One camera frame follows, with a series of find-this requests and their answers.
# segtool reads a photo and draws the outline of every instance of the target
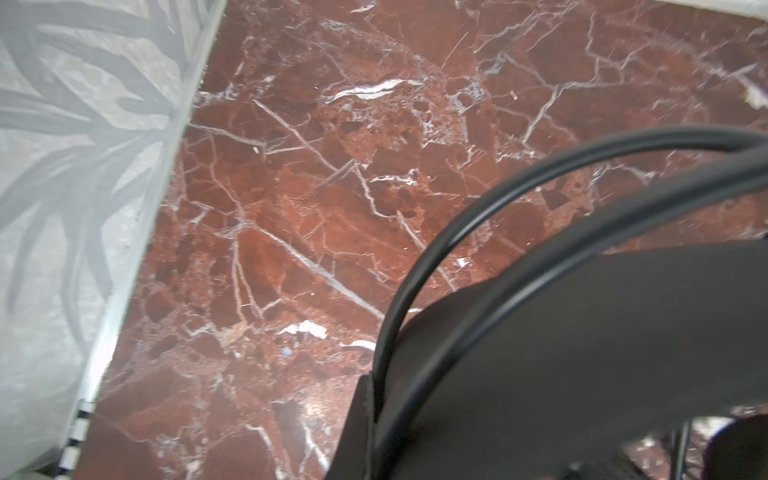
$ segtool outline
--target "red marble floor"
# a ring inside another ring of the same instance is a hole
[[[768,128],[768,26],[634,0],[230,0],[77,480],[318,479],[395,288],[465,205],[661,124]],[[512,204],[422,308],[710,157],[612,161]],[[755,237],[768,197],[620,249]]]

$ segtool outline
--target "marble surface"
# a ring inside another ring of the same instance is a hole
[[[396,287],[467,204],[612,132],[768,127],[768,25],[628,0],[232,0],[78,480],[322,478]],[[717,156],[643,154],[510,205],[414,310]],[[752,238],[768,197],[617,250]]]
[[[0,3],[0,478],[65,441],[213,4]]]

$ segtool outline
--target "palm leaf pattern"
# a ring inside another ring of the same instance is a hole
[[[0,233],[30,214],[4,292],[5,312],[11,316],[25,281],[25,268],[46,223],[57,217],[64,226],[66,257],[58,295],[68,328],[84,355],[89,350],[78,311],[81,276],[87,270],[106,300],[112,291],[108,255],[102,239],[105,222],[122,207],[142,197],[151,169],[120,184],[137,157],[161,142],[160,128],[130,129],[112,124],[67,86],[42,60],[41,49],[64,52],[117,78],[131,96],[116,100],[120,108],[138,115],[176,111],[169,98],[124,55],[94,46],[62,31],[90,31],[147,39],[185,78],[189,61],[184,47],[180,3],[192,12],[200,28],[214,0],[169,0],[162,9],[147,0],[148,15],[132,15],[80,2],[40,3],[4,0],[0,6],[0,41],[23,78],[37,93],[0,88],[0,128],[45,135],[86,135],[91,144],[67,147],[36,160],[0,193]]]

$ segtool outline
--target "curved black tube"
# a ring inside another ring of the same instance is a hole
[[[563,174],[613,157],[645,151],[690,148],[733,152],[768,142],[768,134],[739,127],[694,125],[662,127],[612,135],[556,154],[502,181],[461,212],[427,247],[400,284],[389,305],[373,353],[375,414],[384,400],[386,371],[408,308],[435,268],[480,223],[533,188]]]
[[[490,329],[539,290],[602,250],[664,221],[768,187],[768,146],[734,154],[621,199],[545,241],[499,275],[468,315],[419,367],[402,396],[381,411],[373,445],[374,476],[391,466],[399,439],[451,367]]]

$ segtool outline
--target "leaf pattern wallpaper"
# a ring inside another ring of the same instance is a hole
[[[0,2],[0,478],[65,435],[222,1]]]

